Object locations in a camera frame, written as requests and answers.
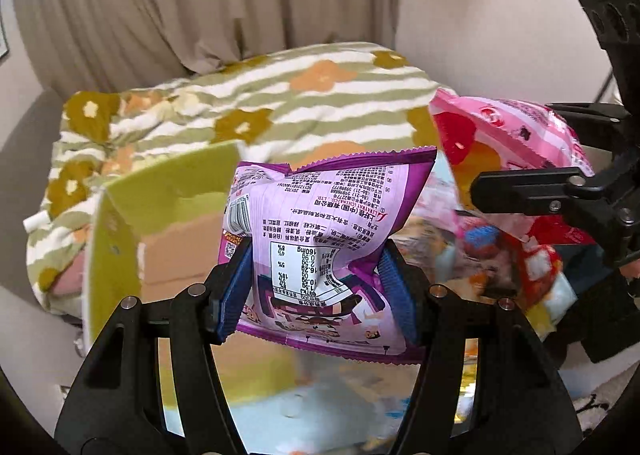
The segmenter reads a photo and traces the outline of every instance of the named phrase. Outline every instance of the qr code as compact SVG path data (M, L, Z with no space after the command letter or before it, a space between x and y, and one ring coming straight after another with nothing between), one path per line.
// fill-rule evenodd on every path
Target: qr code
M234 244L233 242L226 242L226 245L225 245L225 256L227 258L231 258L234 255L235 251L236 251L236 247L237 247L237 245Z

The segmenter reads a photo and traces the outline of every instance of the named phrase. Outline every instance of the floral bedspread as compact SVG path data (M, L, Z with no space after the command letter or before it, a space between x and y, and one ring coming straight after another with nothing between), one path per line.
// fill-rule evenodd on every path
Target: floral bedspread
M175 154L240 139L247 160L293 166L343 153L437 145L426 106L438 84L371 43L256 56L194 80L78 92L64 106L28 275L47 310L79 315L81 287L57 291L81 253L100 186Z

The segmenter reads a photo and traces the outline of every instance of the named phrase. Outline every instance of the pink snack bag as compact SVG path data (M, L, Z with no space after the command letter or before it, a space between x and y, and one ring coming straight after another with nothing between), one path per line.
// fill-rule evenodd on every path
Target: pink snack bag
M295 172L239 163L218 256L226 263L252 236L254 285L237 330L329 355L419 363L375 268L435 157L435 148L362 153Z
M461 98L440 88L429 111L467 206L468 186L482 171L577 166L585 175L593 175L574 130L546 106ZM561 216L476 213L523 242L593 243L584 231L566 225Z

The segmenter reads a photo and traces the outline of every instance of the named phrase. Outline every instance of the beige curtain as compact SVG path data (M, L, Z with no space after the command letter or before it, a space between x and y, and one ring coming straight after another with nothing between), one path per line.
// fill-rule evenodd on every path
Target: beige curtain
M61 96L151 86L327 41L393 45L395 0L14 0L38 77Z

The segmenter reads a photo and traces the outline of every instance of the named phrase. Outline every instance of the purple snack bag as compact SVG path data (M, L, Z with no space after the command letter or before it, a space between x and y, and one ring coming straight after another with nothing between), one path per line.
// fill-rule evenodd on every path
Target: purple snack bag
M375 267L404 225L436 149L372 152L287 164L241 162L218 263L252 236L254 286L237 330L345 358L419 363Z

